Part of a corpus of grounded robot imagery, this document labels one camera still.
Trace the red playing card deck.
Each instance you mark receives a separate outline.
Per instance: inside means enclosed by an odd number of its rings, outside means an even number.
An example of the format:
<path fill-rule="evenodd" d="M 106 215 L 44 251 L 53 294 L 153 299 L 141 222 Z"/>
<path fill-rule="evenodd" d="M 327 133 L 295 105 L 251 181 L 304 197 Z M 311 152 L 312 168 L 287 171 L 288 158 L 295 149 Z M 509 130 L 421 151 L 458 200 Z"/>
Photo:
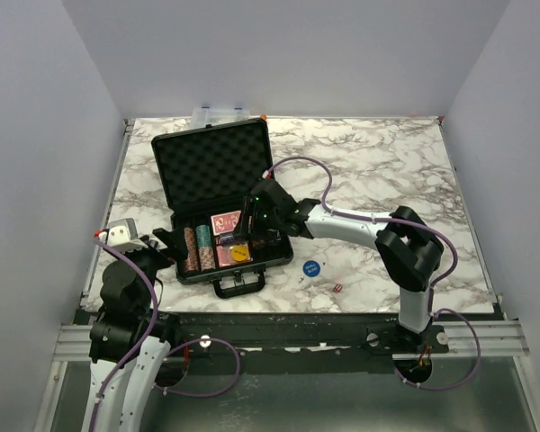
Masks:
<path fill-rule="evenodd" d="M 232 232 L 240 218 L 241 211 L 229 211 L 211 216 L 211 227 L 214 236 Z"/>

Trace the black poker set case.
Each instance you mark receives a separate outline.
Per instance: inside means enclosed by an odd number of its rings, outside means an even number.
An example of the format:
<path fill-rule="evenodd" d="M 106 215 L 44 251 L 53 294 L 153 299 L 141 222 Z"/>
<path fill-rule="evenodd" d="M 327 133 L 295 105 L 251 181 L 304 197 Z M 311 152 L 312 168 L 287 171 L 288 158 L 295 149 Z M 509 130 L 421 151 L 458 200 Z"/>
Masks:
<path fill-rule="evenodd" d="M 171 211 L 172 230 L 206 224 L 211 230 L 216 268 L 186 274 L 184 263 L 176 264 L 182 284 L 211 284 L 215 294 L 229 299 L 261 291 L 265 271 L 293 259 L 290 240 L 272 232 L 266 246 L 255 250 L 250 241 L 236 239 L 221 244 L 212 232 L 211 216 L 242 209 L 243 200 L 273 164 L 266 121 L 255 118 L 201 129 L 156 136 L 151 147 L 160 181 Z M 219 267 L 216 247 L 247 243 L 252 261 Z"/>

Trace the blue small blind button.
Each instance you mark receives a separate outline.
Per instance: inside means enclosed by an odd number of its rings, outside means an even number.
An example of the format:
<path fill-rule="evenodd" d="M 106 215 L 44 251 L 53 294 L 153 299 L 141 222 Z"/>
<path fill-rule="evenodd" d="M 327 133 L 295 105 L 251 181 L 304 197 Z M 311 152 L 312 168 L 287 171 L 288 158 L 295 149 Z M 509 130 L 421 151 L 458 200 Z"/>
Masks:
<path fill-rule="evenodd" d="M 320 263 L 315 260 L 308 260 L 302 266 L 302 271 L 308 277 L 316 277 L 320 274 Z"/>

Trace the purple grey chip stack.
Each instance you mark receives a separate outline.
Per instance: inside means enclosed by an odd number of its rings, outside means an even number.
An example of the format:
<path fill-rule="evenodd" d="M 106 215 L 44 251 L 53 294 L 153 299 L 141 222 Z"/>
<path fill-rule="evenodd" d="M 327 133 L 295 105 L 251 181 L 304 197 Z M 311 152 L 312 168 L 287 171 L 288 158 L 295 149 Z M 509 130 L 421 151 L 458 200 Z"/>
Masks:
<path fill-rule="evenodd" d="M 219 241 L 221 244 L 229 244 L 234 242 L 236 239 L 231 232 L 222 233 L 219 235 Z"/>

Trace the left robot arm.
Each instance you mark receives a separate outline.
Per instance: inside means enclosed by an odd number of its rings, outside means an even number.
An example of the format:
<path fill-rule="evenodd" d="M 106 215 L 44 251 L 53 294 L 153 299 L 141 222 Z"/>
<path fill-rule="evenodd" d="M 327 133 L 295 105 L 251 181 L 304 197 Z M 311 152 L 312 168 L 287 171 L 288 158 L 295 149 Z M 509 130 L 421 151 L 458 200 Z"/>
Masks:
<path fill-rule="evenodd" d="M 157 273 L 188 257 L 180 229 L 155 229 L 166 245 L 141 236 L 133 219 L 112 222 L 95 243 L 114 257 L 103 271 L 89 337 L 90 387 L 84 431 L 137 431 L 166 356 L 181 345 L 179 320 L 158 311 Z"/>

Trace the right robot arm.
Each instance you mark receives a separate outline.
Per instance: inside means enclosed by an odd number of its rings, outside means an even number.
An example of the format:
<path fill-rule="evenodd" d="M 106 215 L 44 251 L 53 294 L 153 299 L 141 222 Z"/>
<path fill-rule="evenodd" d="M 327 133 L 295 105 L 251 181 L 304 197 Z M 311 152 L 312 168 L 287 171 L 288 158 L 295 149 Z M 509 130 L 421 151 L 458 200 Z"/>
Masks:
<path fill-rule="evenodd" d="M 398 346 L 409 353 L 428 342 L 432 294 L 430 279 L 444 245 L 409 207 L 391 213 L 326 209 L 322 202 L 289 195 L 273 178 L 258 182 L 243 200 L 233 231 L 238 239 L 268 240 L 272 232 L 305 239 L 334 239 L 379 253 L 400 288 Z"/>

